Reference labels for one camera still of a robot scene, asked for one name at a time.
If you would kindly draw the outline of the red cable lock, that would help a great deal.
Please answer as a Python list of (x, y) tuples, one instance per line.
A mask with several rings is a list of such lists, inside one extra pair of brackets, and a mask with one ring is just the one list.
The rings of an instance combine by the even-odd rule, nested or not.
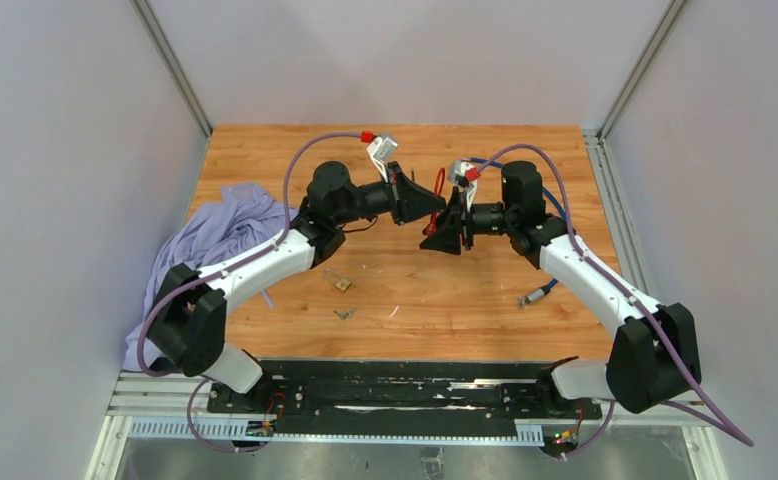
[[(446, 169), (442, 167), (438, 170), (434, 181), (433, 193), (437, 197), (442, 197), (442, 191), (444, 188), (445, 180), (446, 180)], [(426, 237), (431, 236), (436, 231), (437, 229), (436, 222), (437, 222), (438, 215), (439, 215), (438, 212), (433, 212), (430, 215), (428, 223), (422, 231), (422, 233)]]

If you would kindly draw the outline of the brass padlock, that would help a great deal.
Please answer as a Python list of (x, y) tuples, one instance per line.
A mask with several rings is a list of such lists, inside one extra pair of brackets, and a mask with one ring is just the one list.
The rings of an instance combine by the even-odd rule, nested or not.
[(352, 281), (349, 278), (333, 269), (326, 269), (323, 272), (323, 277), (342, 292), (346, 292), (352, 285)]

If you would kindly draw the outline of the brass padlock keys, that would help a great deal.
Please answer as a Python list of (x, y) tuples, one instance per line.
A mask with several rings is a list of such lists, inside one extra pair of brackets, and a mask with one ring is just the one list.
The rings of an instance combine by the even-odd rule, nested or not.
[(358, 308), (333, 311), (333, 313), (342, 321), (351, 319), (357, 312), (358, 312)]

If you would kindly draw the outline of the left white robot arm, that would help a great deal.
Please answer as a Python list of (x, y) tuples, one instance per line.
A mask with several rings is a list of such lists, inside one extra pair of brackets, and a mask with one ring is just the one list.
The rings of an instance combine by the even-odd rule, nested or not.
[(155, 345), (186, 377), (229, 387), (248, 413), (263, 411), (271, 386), (259, 361), (225, 340), (228, 316), (242, 303), (329, 259), (344, 243), (345, 225), (388, 214), (397, 225), (443, 210), (446, 201), (412, 181), (396, 162), (385, 178), (357, 186), (338, 161), (319, 165), (287, 230), (218, 264), (168, 271), (140, 338)]

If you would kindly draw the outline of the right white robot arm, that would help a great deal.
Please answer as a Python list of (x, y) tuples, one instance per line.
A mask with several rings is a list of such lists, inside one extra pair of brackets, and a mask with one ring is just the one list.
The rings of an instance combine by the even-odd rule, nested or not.
[(545, 414), (562, 416), (584, 398), (614, 400), (641, 413), (700, 383), (694, 319), (686, 307), (639, 291), (569, 234), (564, 217), (547, 211), (533, 163), (503, 165), (502, 199), (484, 204), (474, 201), (476, 166), (471, 159), (452, 163), (451, 197), (425, 228), (421, 248), (459, 255), (479, 235), (505, 235), (518, 255), (569, 289), (613, 339), (606, 360), (568, 357), (543, 368), (536, 400)]

